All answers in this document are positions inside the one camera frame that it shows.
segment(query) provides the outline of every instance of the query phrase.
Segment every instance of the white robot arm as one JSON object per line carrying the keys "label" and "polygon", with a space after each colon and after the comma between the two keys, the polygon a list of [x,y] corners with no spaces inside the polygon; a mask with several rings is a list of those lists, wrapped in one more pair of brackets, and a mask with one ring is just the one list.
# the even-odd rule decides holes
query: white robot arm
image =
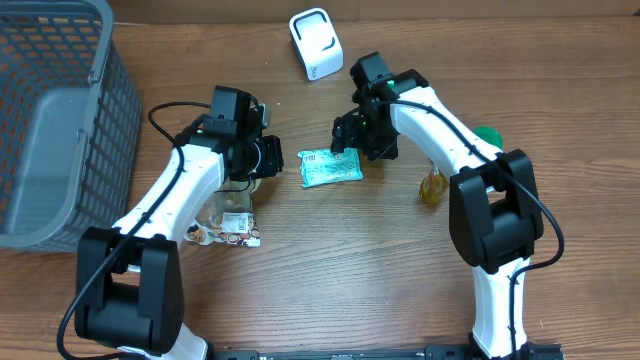
{"label": "white robot arm", "polygon": [[[275,176],[283,159],[280,140],[262,136],[269,112],[251,94],[216,87],[210,108],[209,115],[172,139],[169,164],[135,208],[111,229],[89,228],[80,239],[76,288],[89,290],[76,307],[78,336],[140,359],[213,359],[210,344],[182,323],[180,244],[206,199],[226,179],[250,182]],[[117,254],[115,263],[99,272],[112,254]],[[111,273],[125,271],[139,272],[140,285],[112,280]],[[89,282],[95,274],[98,279]],[[58,350],[75,359],[60,341]]]}
{"label": "white robot arm", "polygon": [[[540,211],[529,199],[505,186],[497,167],[524,179],[527,189],[535,194],[531,162],[521,151],[503,154],[480,139],[446,109],[414,70],[393,75],[374,53],[358,60],[351,76],[358,87],[353,98],[360,111],[336,119],[332,150],[355,147],[370,160],[394,159],[398,156],[396,136],[402,134],[445,175],[452,185],[451,237],[473,267],[476,319],[472,345],[482,359],[510,358],[510,282],[516,271],[529,265],[533,241],[542,235],[542,222]],[[487,193],[494,191],[494,186],[506,190],[507,196],[490,204]],[[527,343],[522,325],[523,289],[524,273],[518,276],[513,296],[517,351]]]}
{"label": "white robot arm", "polygon": [[[440,102],[431,87],[416,87],[400,94],[400,100],[430,106],[451,123],[490,160],[496,160],[499,148],[485,142],[465,127]],[[458,174],[463,168],[475,169],[484,165],[484,161],[469,152],[462,141],[445,125],[441,119],[422,109],[407,105],[390,106],[391,124],[398,133],[411,139],[422,152],[433,161],[447,179]],[[473,325],[473,337],[488,358],[506,357],[511,354],[511,334],[509,317],[505,309],[509,308],[509,282],[516,270],[529,265],[530,258],[518,258],[500,266],[495,274],[488,274],[482,267],[473,268],[476,298],[476,320]],[[518,277],[515,293],[516,346],[518,349],[527,342],[522,326],[522,294],[524,274]]]}
{"label": "white robot arm", "polygon": [[[225,172],[223,155],[209,147],[187,144],[182,146],[182,152],[185,158],[182,175],[149,221],[136,233],[143,238],[164,235],[167,240],[177,242],[178,248],[202,204],[222,186]],[[121,234],[128,233],[167,187],[179,162],[178,150],[173,149],[169,164],[149,192],[113,227],[120,228]]]}

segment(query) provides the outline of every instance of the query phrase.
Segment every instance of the food package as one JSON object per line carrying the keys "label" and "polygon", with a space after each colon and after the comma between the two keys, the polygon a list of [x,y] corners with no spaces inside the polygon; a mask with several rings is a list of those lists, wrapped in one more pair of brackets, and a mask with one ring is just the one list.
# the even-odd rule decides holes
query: food package
{"label": "food package", "polygon": [[302,159],[303,188],[363,178],[357,149],[344,149],[343,154],[333,154],[329,149],[307,150],[299,152],[298,157]]}
{"label": "food package", "polygon": [[260,232],[253,213],[251,193],[260,185],[227,180],[204,203],[187,230],[185,240],[200,245],[222,243],[260,246]]}

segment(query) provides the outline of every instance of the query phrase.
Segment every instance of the wire mesh basket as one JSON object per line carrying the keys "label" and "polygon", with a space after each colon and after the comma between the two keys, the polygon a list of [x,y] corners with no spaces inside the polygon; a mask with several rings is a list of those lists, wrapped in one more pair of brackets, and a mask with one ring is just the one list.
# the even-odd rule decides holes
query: wire mesh basket
{"label": "wire mesh basket", "polygon": [[102,0],[0,1],[0,247],[76,250],[125,210],[141,105]]}

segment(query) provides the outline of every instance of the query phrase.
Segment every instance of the wood grain surface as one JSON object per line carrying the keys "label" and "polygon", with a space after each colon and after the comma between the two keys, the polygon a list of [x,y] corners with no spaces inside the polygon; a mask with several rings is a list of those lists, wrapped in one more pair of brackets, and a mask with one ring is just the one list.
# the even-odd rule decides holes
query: wood grain surface
{"label": "wood grain surface", "polygon": [[[469,127],[497,128],[533,160],[565,257],[527,275],[525,327],[567,359],[640,358],[640,19],[571,18],[338,23],[345,69],[309,83],[286,24],[129,26],[114,38],[145,110],[210,102],[216,84],[272,109],[285,169],[255,194],[257,249],[186,244],[185,322],[215,345],[260,351],[462,343],[474,319],[470,268],[448,235],[448,204],[418,199],[427,159],[400,138],[395,161],[362,161],[364,180],[303,190],[298,151],[327,148],[353,107],[348,68],[378,50],[415,68]],[[200,113],[167,110],[176,133]],[[130,204],[170,146],[142,127]],[[534,261],[549,258],[547,226]],[[74,294],[75,256],[0,252],[0,359],[57,359]],[[105,349],[68,330],[76,354]]]}
{"label": "wood grain surface", "polygon": [[288,22],[313,7],[333,21],[532,16],[631,16],[637,0],[108,0],[118,21],[137,24]]}

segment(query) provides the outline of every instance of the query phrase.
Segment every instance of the green object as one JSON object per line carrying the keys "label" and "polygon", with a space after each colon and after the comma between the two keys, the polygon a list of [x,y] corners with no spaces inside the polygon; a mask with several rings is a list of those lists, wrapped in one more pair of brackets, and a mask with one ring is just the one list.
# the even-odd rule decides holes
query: green object
{"label": "green object", "polygon": [[363,178],[358,150],[353,148],[344,149],[343,154],[332,154],[329,149],[301,151],[298,157],[304,188]]}
{"label": "green object", "polygon": [[502,136],[496,129],[488,126],[480,126],[474,129],[473,133],[478,135],[480,139],[502,150]]}

